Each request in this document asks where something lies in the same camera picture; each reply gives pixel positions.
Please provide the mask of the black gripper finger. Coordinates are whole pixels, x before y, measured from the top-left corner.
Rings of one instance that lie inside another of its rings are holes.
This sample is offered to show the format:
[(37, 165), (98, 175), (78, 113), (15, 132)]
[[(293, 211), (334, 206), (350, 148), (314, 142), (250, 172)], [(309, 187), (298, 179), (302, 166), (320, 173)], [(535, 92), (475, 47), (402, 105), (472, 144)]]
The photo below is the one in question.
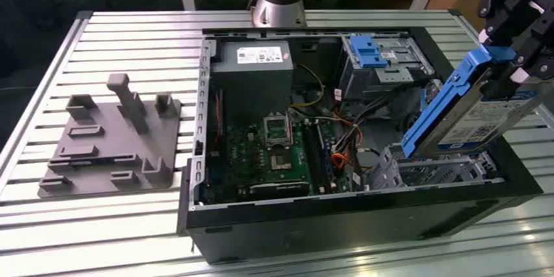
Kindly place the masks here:
[[(479, 15), (487, 20), (480, 41), (488, 47), (511, 47), (515, 38), (524, 33), (516, 33), (519, 25), (512, 17), (513, 3), (512, 0), (483, 0), (480, 4)], [(487, 97), (511, 99), (515, 96), (521, 86), (521, 83), (511, 79), (512, 73), (515, 72), (515, 58), (516, 56), (500, 69), (500, 73), (495, 75), (493, 80), (481, 87), (483, 94)]]
[(553, 0), (512, 0), (517, 34), (529, 31), (515, 58), (511, 79), (523, 83), (532, 77), (553, 78)]

